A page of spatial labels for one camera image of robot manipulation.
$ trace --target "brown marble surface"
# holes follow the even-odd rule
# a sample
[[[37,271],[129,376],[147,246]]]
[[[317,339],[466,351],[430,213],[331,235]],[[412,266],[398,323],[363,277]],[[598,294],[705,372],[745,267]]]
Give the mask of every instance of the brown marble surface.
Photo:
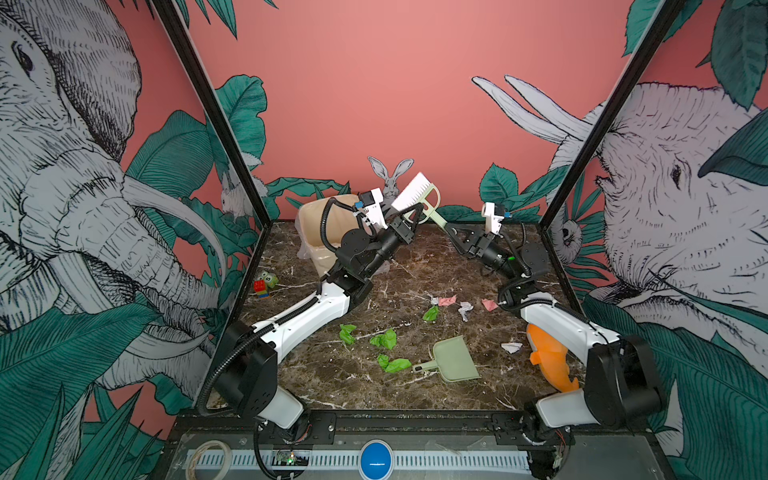
[[[520,228],[505,227],[519,244]],[[528,226],[529,241],[538,241]],[[317,272],[311,260],[300,260],[300,239],[293,223],[276,223],[264,250],[260,270],[277,274],[280,285],[269,298],[248,297],[241,322],[254,323],[275,315],[309,295]],[[520,409],[536,396],[554,392],[528,357],[531,348],[525,322],[500,309],[488,312],[482,299],[495,300],[500,277],[482,277],[479,263],[460,257],[447,236],[434,225],[422,225],[414,243],[401,247],[389,272],[373,277],[374,288],[366,301],[341,319],[322,327],[298,345],[280,365],[280,385],[313,408],[334,409]],[[551,273],[539,286],[565,302],[557,277]],[[430,295],[457,296],[457,303],[440,307],[434,323],[422,315]],[[462,322],[458,303],[474,309]],[[353,323],[358,340],[347,346],[339,338],[339,325]],[[370,337],[392,328],[397,346],[385,351],[369,344]],[[376,362],[380,353],[413,364],[430,360],[432,345],[463,335],[480,379],[445,383],[440,375],[413,373],[410,369],[385,373]],[[504,351],[501,343],[520,342],[517,353]],[[583,374],[573,360],[571,372]]]

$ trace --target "green dustpan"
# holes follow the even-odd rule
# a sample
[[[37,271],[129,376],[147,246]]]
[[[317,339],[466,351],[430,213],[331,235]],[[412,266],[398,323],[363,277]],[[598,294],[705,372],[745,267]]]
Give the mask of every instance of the green dustpan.
[[[464,343],[464,336],[441,340],[432,347],[434,360],[413,366],[414,372],[437,369],[446,382],[461,382],[462,380],[479,379],[480,374],[475,368],[475,362]]]

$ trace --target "elephant eye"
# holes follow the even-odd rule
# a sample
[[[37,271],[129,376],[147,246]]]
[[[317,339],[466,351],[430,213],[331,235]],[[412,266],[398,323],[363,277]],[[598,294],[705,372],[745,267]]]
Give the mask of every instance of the elephant eye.
[[[11,50],[13,50],[16,60],[18,60],[18,64],[24,69],[24,73],[29,76],[29,72],[35,69],[35,64],[32,63],[32,59],[29,58],[29,55],[24,53],[23,47],[17,41],[14,41],[11,44]]]
[[[672,181],[674,182],[678,190],[680,189],[680,175],[681,175],[680,165],[675,165],[672,168],[671,176],[672,176]]]

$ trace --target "blue button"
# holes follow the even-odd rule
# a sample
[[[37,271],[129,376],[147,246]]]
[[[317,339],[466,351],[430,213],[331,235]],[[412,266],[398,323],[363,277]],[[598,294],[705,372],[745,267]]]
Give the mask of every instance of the blue button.
[[[392,473],[392,451],[381,440],[362,447],[360,473],[366,480],[385,480]]]

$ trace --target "green crumpled paper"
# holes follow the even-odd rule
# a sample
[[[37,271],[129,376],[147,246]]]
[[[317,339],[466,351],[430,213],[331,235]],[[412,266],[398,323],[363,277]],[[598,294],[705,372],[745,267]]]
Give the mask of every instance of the green crumpled paper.
[[[350,335],[350,333],[357,328],[357,326],[354,325],[344,325],[343,323],[340,325],[341,332],[339,332],[339,338],[344,341],[347,345],[352,345],[355,342],[355,337]]]
[[[437,320],[437,314],[440,312],[440,309],[437,307],[437,305],[433,305],[427,310],[427,313],[424,314],[422,317],[425,322],[434,322]]]
[[[379,355],[378,358],[376,358],[376,361],[379,362],[379,365],[384,369],[387,373],[397,373],[400,370],[405,370],[411,368],[411,361],[408,359],[394,359],[393,361],[389,361],[389,356],[387,355]]]
[[[371,345],[383,346],[387,350],[391,350],[397,345],[397,333],[395,333],[395,330],[389,329],[371,338]]]

